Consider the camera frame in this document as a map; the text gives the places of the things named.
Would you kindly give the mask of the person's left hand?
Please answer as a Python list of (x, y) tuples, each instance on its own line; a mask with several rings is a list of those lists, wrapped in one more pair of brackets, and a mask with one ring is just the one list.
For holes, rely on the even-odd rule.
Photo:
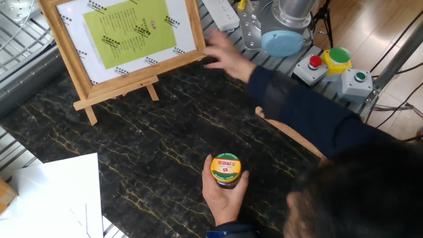
[(211, 173), (213, 157), (208, 155), (202, 171), (202, 194), (213, 215), (215, 226), (236, 221), (249, 185), (249, 172), (244, 171), (235, 188), (218, 185)]

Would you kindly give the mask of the person's right hand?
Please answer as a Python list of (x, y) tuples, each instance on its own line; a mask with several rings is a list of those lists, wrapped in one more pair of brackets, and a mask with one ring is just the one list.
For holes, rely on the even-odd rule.
[(222, 69), (232, 78), (248, 83), (256, 64), (240, 54), (223, 32), (213, 29), (209, 31), (209, 34), (210, 46), (204, 49), (203, 54), (217, 61), (207, 64), (206, 68)]

